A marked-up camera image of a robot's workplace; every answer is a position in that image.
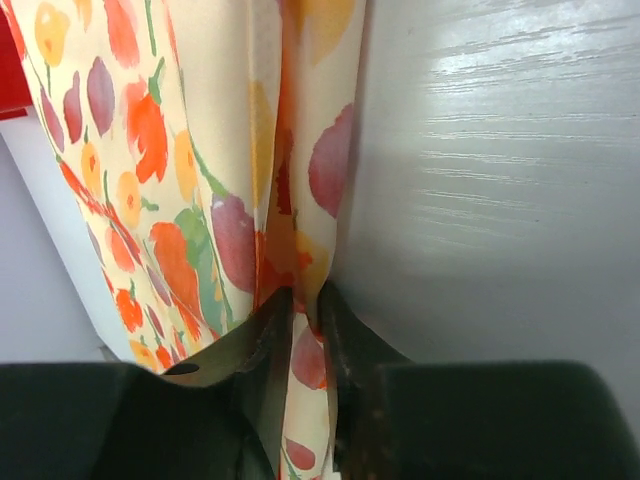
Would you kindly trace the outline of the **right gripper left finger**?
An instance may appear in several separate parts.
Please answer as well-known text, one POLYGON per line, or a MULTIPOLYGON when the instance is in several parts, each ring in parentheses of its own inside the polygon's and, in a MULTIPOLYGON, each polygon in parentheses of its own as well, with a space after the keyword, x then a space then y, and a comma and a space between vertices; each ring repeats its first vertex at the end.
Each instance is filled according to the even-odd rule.
POLYGON ((122 362, 5 364, 5 479, 274 479, 292 292, 158 375, 122 362))

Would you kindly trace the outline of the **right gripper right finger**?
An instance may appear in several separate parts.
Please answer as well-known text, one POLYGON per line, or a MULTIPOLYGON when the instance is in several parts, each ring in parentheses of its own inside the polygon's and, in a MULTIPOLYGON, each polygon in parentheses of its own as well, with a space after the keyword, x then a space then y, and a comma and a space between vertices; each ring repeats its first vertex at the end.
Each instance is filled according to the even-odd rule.
POLYGON ((590 367, 418 363, 365 325, 334 284, 318 309, 344 478, 638 477, 638 446, 590 367))

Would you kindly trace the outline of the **orange floral print skirt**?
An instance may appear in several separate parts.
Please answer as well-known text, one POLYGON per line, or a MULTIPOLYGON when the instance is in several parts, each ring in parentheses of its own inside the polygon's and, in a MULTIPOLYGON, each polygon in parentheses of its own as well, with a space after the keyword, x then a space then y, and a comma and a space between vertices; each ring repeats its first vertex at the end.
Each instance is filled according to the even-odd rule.
POLYGON ((335 252, 361 1, 5 1, 133 360, 154 373, 293 291, 281 479, 329 479, 316 302, 335 252))

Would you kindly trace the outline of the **red plastic tray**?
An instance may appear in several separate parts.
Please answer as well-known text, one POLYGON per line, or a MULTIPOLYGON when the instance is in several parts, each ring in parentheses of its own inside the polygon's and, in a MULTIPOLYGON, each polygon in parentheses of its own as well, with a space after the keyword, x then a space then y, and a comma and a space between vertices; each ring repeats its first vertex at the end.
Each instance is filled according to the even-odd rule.
POLYGON ((1 13, 0 74, 1 120, 26 116, 27 108, 32 105, 32 99, 9 22, 4 13, 1 13))

